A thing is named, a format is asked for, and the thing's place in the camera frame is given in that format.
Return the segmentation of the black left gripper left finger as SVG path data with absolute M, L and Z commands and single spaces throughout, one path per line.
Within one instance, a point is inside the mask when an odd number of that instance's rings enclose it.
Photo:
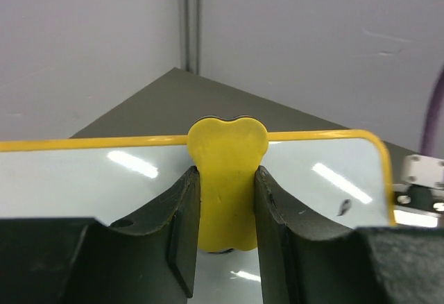
M 2 303 L 186 303 L 193 295 L 200 178 L 105 226 L 92 218 L 1 220 Z

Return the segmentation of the yellow-framed whiteboard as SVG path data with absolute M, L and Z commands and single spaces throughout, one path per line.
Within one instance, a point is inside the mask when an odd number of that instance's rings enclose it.
M 391 165 L 364 130 L 273 132 L 262 164 L 286 191 L 344 226 L 390 226 Z M 4 142 L 1 302 L 59 303 L 66 265 L 56 220 L 110 224 L 169 188 L 192 164 L 183 135 Z

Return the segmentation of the yellow bone-shaped whiteboard eraser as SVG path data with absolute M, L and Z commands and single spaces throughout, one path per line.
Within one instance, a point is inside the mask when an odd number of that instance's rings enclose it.
M 187 134 L 200 178 L 199 249 L 257 247 L 255 173 L 268 149 L 266 127 L 252 117 L 204 117 Z

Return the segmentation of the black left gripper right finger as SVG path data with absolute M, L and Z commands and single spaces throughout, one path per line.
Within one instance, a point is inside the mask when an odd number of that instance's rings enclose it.
M 442 303 L 443 230 L 351 229 L 255 173 L 265 303 Z

